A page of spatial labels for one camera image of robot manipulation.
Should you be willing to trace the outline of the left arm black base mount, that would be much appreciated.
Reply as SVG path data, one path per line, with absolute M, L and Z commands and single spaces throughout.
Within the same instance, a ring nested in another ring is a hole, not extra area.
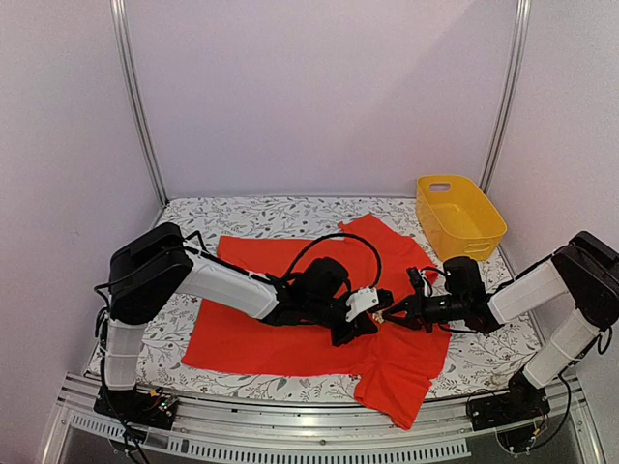
M 110 391 L 100 388 L 94 411 L 133 424 L 171 430 L 178 409 L 178 397 L 161 388 L 145 392 L 133 388 Z

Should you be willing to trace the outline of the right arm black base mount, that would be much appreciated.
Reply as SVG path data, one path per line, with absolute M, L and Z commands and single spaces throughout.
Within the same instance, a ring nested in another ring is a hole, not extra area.
M 544 389 L 524 383 L 513 384 L 501 394 L 469 399 L 465 411 L 479 431 L 540 418 L 550 412 L 550 406 Z

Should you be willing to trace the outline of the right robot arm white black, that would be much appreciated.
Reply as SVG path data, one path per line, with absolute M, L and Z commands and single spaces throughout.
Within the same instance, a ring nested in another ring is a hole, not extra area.
M 559 310 L 542 347 L 508 383 L 499 407 L 507 421 L 521 421 L 534 410 L 544 388 L 618 321 L 618 252 L 588 231 L 493 291 L 486 289 L 477 261 L 466 256 L 450 258 L 438 270 L 442 295 L 431 294 L 425 274 L 409 269 L 413 292 L 385 309 L 385 320 L 426 332 L 461 321 L 472 333 L 492 334 L 524 314 Z

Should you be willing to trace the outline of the red t-shirt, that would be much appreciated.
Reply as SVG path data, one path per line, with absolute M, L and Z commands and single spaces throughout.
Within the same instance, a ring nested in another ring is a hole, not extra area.
M 299 262 L 305 269 L 317 257 L 332 257 L 349 272 L 354 288 L 371 284 L 393 292 L 396 300 L 412 294 L 407 269 L 431 265 L 429 256 L 372 215 L 341 223 L 356 240 L 333 239 L 313 247 Z M 319 326 L 272 327 L 221 304 L 202 303 L 182 362 L 190 367 L 233 374 L 293 377 L 351 374 L 359 377 L 355 400 L 410 429 L 443 369 L 450 337 L 435 329 L 411 331 L 386 322 L 373 335 L 341 347 Z

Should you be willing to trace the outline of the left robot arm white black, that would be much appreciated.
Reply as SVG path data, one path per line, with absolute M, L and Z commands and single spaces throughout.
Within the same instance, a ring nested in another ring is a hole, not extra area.
M 107 282 L 94 288 L 104 302 L 96 326 L 104 398 L 124 420 L 144 409 L 134 390 L 145 329 L 175 294 L 228 306 L 275 327 L 318 325 L 330 331 L 336 347 L 377 331 L 370 316 L 379 304 L 377 285 L 354 290 L 348 271 L 333 258 L 276 276 L 243 269 L 190 240 L 175 223 L 157 226 L 117 250 Z

